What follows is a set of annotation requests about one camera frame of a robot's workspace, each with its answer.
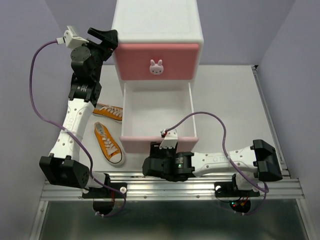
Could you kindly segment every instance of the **lavender wall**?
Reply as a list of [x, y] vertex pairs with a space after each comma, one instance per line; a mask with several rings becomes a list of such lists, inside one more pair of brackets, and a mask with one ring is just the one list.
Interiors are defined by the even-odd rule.
[[258, 74], [291, 174], [320, 234], [320, 1], [297, 0]]
[[[0, 239], [29, 239], [44, 175], [39, 168], [58, 131], [34, 114], [29, 68], [42, 44], [61, 36], [43, 0], [3, 1], [0, 7]], [[35, 64], [34, 97], [48, 118], [61, 121], [68, 100], [69, 51], [52, 45]]]
[[[108, 30], [117, 0], [45, 0], [60, 29]], [[204, 48], [201, 64], [258, 64], [295, 0], [198, 0]]]

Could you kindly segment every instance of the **white cabinet top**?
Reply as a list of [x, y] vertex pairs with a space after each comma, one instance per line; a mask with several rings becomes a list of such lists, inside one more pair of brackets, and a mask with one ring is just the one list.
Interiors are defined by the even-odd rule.
[[117, 0], [120, 43], [203, 43], [196, 0]]

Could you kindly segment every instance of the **open drawer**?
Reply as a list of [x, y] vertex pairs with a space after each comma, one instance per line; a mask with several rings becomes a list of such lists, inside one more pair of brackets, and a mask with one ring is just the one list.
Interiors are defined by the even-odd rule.
[[[160, 131], [193, 113], [189, 82], [132, 80], [124, 83], [120, 141], [126, 153], [149, 153], [161, 142]], [[191, 151], [198, 142], [194, 116], [177, 127], [178, 151]]]

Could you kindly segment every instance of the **pink drawer front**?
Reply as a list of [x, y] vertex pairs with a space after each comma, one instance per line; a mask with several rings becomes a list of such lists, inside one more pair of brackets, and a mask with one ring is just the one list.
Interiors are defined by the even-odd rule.
[[[161, 143], [160, 136], [121, 136], [120, 141], [123, 149], [128, 154], [148, 154], [150, 153], [150, 143]], [[199, 138], [196, 136], [178, 137], [177, 153], [191, 152]]]
[[[114, 51], [120, 78], [128, 80], [191, 80], [200, 46], [196, 43], [123, 43]], [[152, 74], [151, 60], [162, 60], [161, 74]]]

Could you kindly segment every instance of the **shoe lace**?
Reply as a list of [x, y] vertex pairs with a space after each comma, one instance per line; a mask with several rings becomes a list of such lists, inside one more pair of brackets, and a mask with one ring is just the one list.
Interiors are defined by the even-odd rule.
[[122, 117], [122, 109], [115, 107], [115, 106], [106, 105], [106, 106], [103, 106], [102, 108], [100, 108], [99, 110], [107, 110], [109, 113], [111, 113], [117, 117]]
[[108, 155], [111, 155], [118, 150], [117, 147], [111, 142], [110, 138], [103, 137], [102, 140]]

